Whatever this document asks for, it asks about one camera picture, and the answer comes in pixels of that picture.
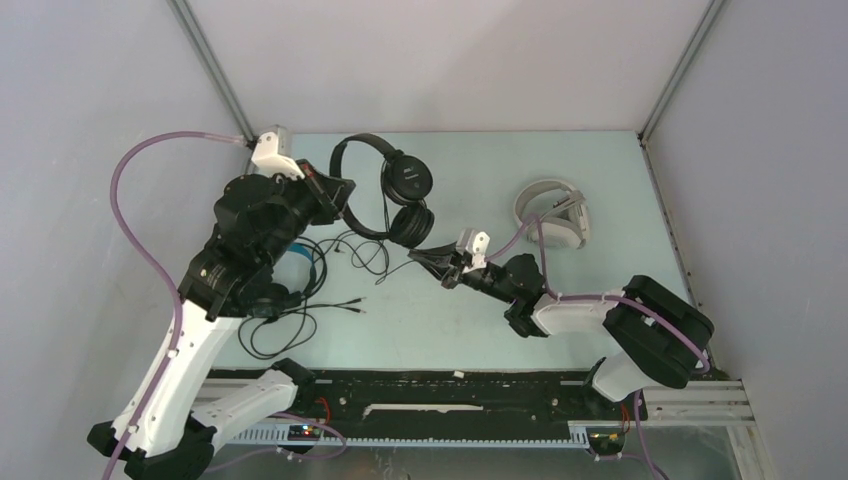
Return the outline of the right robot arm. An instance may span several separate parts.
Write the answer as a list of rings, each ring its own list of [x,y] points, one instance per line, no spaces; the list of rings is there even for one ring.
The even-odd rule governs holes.
[[[578,333],[613,341],[618,352],[601,358],[581,392],[585,411],[606,418],[646,387],[682,389],[710,371],[714,324],[653,278],[635,275],[621,289],[600,294],[556,294],[532,254],[499,265],[456,247],[414,249],[409,258],[445,289],[467,286],[506,303],[504,317],[523,338]]]

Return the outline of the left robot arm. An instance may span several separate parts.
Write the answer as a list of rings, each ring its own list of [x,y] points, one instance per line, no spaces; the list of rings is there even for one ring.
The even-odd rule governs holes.
[[[242,322],[281,297],[272,280],[280,258],[309,226],[335,222],[354,189],[305,160],[292,177],[231,180],[215,203],[210,239],[170,287],[174,316],[153,364],[126,410],[94,425],[88,443],[132,479],[197,479],[224,444],[259,421],[311,412],[314,374],[290,359],[214,402],[195,400]]]

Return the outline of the white headphones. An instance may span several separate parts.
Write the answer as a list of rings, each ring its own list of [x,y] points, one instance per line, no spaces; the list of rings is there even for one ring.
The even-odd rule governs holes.
[[[581,249],[590,240],[590,217],[586,197],[572,183],[562,179],[543,179],[524,187],[513,202],[513,217],[520,228],[530,214],[529,204],[538,197],[559,191],[561,197],[552,206],[537,213],[541,220],[542,234],[536,226],[525,228],[527,241],[539,243],[542,238],[546,247],[560,246]]]

